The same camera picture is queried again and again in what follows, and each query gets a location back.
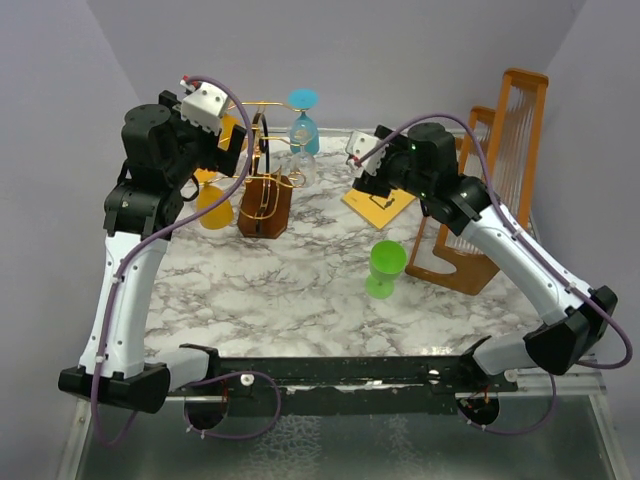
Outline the clear wine glass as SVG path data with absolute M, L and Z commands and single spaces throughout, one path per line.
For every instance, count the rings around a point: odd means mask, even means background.
M 303 149 L 292 154 L 287 165 L 289 180 L 296 188 L 310 187 L 315 181 L 317 171 L 315 155 L 306 153 Z

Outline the blue plastic goblet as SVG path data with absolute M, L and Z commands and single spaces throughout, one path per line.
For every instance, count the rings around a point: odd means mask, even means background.
M 317 104 L 318 94 L 311 89 L 297 89 L 289 94 L 288 102 L 299 112 L 289 131 L 291 151 L 298 153 L 303 149 L 306 153 L 316 155 L 320 150 L 319 132 L 308 111 Z

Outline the green plastic goblet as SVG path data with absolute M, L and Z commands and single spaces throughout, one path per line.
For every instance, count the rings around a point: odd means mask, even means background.
M 366 293 L 375 299 L 390 297 L 394 292 L 395 281 L 404 272 L 407 261 L 407 253 L 400 243 L 392 240 L 376 243 L 369 257 Z

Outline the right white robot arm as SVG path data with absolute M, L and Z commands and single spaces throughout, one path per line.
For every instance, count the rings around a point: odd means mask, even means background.
M 356 190 L 386 197 L 413 195 L 424 214 L 486 255 L 527 297 L 542 323 L 534 331 L 490 337 L 466 352 L 461 383 L 481 391 L 511 369 L 539 367 L 563 375 L 604 336 L 618 298 L 566 271 L 499 202 L 483 180 L 459 172 L 454 136 L 441 124 L 419 123 L 406 134 L 378 126 L 352 132 L 345 151 L 363 167 Z

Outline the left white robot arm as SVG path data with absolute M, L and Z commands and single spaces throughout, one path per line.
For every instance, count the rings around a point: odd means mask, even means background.
M 181 347 L 165 361 L 147 362 L 144 336 L 151 293 L 198 169 L 234 175 L 246 130 L 236 126 L 219 147 L 231 100 L 199 83 L 183 98 L 169 91 L 157 103 L 124 116 L 126 159 L 104 202 L 105 270 L 91 335 L 74 367 L 59 374 L 61 391 L 95 403 L 155 413 L 168 394 L 189 384 L 206 395 L 220 385 L 213 350 Z

